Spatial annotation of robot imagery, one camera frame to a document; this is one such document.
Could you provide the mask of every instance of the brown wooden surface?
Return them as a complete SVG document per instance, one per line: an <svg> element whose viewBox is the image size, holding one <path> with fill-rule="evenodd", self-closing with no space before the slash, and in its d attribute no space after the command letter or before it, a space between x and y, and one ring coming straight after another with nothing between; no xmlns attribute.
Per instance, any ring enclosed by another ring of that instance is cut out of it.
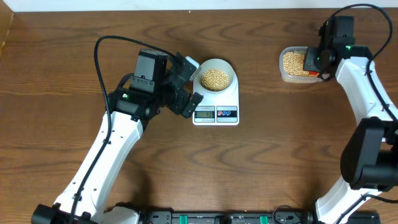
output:
<svg viewBox="0 0 398 224"><path fill-rule="evenodd" d="M28 223L51 205L94 141L104 104L93 48L106 34L133 37L202 63L231 62L239 77L241 123L198 127L163 110L134 146L107 204L133 201L175 210L310 208L340 175L340 154L355 129L335 80L295 85L280 78L286 47L317 45L334 10L18 13L0 61L0 223ZM398 9L387 10L398 30ZM384 18L360 9L357 43L373 52ZM106 40L99 50L108 90L133 72L140 46ZM376 60L398 102L398 32ZM397 189L385 197L398 198ZM383 223L397 207L369 202Z"/></svg>
<svg viewBox="0 0 398 224"><path fill-rule="evenodd" d="M6 38L8 35L8 30L11 26L12 17L14 13L10 8L0 0L0 56L4 45L6 44Z"/></svg>

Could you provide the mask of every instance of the robotic arm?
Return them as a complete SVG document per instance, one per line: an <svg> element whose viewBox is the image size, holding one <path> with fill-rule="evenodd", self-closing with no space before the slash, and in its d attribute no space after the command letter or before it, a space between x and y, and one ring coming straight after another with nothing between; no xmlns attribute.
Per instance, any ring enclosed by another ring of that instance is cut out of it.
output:
<svg viewBox="0 0 398 224"><path fill-rule="evenodd" d="M346 223L372 195L398 184L394 146L391 151L380 151L383 140L396 143L398 111L377 77L370 50L355 45L353 28L353 17L330 17L320 28L319 47L309 47L305 57L305 70L320 72L321 78L324 73L336 78L358 125L341 156L342 176L315 203L315 220L327 224Z"/></svg>
<svg viewBox="0 0 398 224"><path fill-rule="evenodd" d="M169 70L166 69L168 59L173 63ZM77 194L78 188L106 139L107 113L103 116L99 133L76 176L57 197L53 207L39 205L36 208L32 223L69 221L74 200L78 202L73 218L78 223L137 223L139 215L134 210L117 208L104 216L109 192L129 151L140 139L149 120L160 113L161 107L166 106L185 118L191 117L203 97L198 93L192 96L183 87L199 71L200 66L196 61L190 57L183 58L179 53L170 57L158 50L141 50L136 72L125 75L108 96L112 133L83 183L81 194ZM124 88L129 79L129 88Z"/></svg>

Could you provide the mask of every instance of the white backdrop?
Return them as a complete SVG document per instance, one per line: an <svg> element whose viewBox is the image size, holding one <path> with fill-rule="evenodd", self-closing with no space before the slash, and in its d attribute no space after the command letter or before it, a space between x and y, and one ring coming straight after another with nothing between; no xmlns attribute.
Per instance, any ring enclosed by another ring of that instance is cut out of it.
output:
<svg viewBox="0 0 398 224"><path fill-rule="evenodd" d="M14 12L398 7L398 0L3 0Z"/></svg>

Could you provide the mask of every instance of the clear plastic container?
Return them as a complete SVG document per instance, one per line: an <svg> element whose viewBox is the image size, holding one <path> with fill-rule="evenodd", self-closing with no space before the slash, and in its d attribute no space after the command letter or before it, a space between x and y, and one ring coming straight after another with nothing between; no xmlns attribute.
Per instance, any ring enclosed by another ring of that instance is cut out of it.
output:
<svg viewBox="0 0 398 224"><path fill-rule="evenodd" d="M294 52L299 54L305 54L307 52L308 47L288 47L282 51L279 56L279 69L280 74L282 75L282 79L285 82L289 83L315 83L315 82L322 82L322 79L314 76L314 77L301 77L298 75L291 75L288 74L284 69L284 55L287 52Z"/></svg>

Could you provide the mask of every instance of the cable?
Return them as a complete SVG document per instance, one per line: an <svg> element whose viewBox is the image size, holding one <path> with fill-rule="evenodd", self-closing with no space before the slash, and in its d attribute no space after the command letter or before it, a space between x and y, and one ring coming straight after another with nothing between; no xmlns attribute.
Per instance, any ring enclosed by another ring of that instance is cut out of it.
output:
<svg viewBox="0 0 398 224"><path fill-rule="evenodd" d="M382 198L376 195L371 195L371 194L364 194L362 195L354 204L352 204L352 206L350 206L349 209L347 209L347 211L345 211L343 214L340 215L339 219L337 220L336 224L340 224L340 222L344 219L344 217L346 215L348 215L355 207L357 207L362 201L365 201L366 198L374 198L376 200L382 201L382 202L386 202L386 203L398 203L398 200L391 200L391 199L387 199L387 198Z"/></svg>
<svg viewBox="0 0 398 224"><path fill-rule="evenodd" d="M282 224L280 221L278 221L278 220L276 220L276 218L275 218L275 214L276 214L276 211L278 210L278 209L280 209L280 208L282 208L282 207L287 207L287 208L289 208L289 209L291 209L291 211L293 211L294 212L294 214L296 215L296 217L300 220L298 223L293 223L293 224L299 224L299 223L301 223L301 215L298 215L297 214L297 212L292 208L292 207L290 207L290 206L288 206L288 205L279 205L277 208L275 208L275 210L272 212L272 219L273 219L273 221L276 223L276 224Z"/></svg>
<svg viewBox="0 0 398 224"><path fill-rule="evenodd" d="M384 48L386 48L387 44L390 42L391 37L392 37L392 21L391 21L390 17L388 16L388 14L382 8L380 8L378 6L375 6L375 5L372 5L372 4L362 3L362 4L352 4L350 6L342 7L341 9L339 9L335 13L333 13L328 18L328 20L330 20L333 16L335 16L336 14L338 14L341 11L344 11L346 9L351 9L352 7L361 7L361 6L371 7L373 9L379 11L386 18L386 20L388 22L388 25L389 25L389 30L390 31L389 31L388 38L387 38L386 42L384 43L384 45L369 59L368 63L366 64L366 73L365 73L365 75L368 76L369 83L371 84L374 93L376 94L376 96L379 99L381 105L383 106L383 109L387 112L387 114L391 117L391 119L394 122L398 123L398 119L391 112L391 110L389 109L389 105L384 101L383 97L379 93L379 90L377 89L376 85L374 84L372 76L371 76L371 73L373 71L370 71L371 62L384 50Z"/></svg>
<svg viewBox="0 0 398 224"><path fill-rule="evenodd" d="M175 57L174 54L171 54L170 52L168 52L166 50L163 50L163 49L160 49L158 47L154 47L152 45L143 43L143 42L138 41L138 40L130 39L130 38L127 38L127 37L120 37L120 36L116 36L116 35L105 35L105 36L102 36L102 37L100 37L97 40L97 43L95 43L95 47L94 47L94 63L95 63L95 69L96 69L97 75L98 75L99 85L101 86L102 94L103 94L104 101L105 101L106 114L107 114L107 117L108 117L108 130L106 132L106 137L104 139L104 142L103 142L101 148L99 149L99 151L98 151L97 155L95 156L93 162L91 163L90 167L88 168L84 178L81 180L80 186L79 186L79 188L77 190L77 193L75 194L75 199L73 199L72 209L70 211L69 224L73 224L73 221L75 219L77 203L78 203L79 198L81 196L81 191L83 191L83 188L84 188L84 186L86 184L86 181L87 181L88 177L90 176L91 171L93 171L94 166L97 163L98 159L100 158L100 156L101 156L102 152L104 151L106 145L108 144L109 139L111 137L111 133L112 133L112 119L111 119L111 112L110 112L109 105L108 105L108 95L106 94L104 80L102 79L100 65L98 63L98 46L100 45L101 41L104 40L104 39L118 39L118 40L130 41L130 42L133 42L133 43L136 43L136 44L139 44L139 45L143 45L145 47L149 47L149 48L152 48L154 50L158 50L160 52L166 53L166 54L170 55L172 58Z"/></svg>

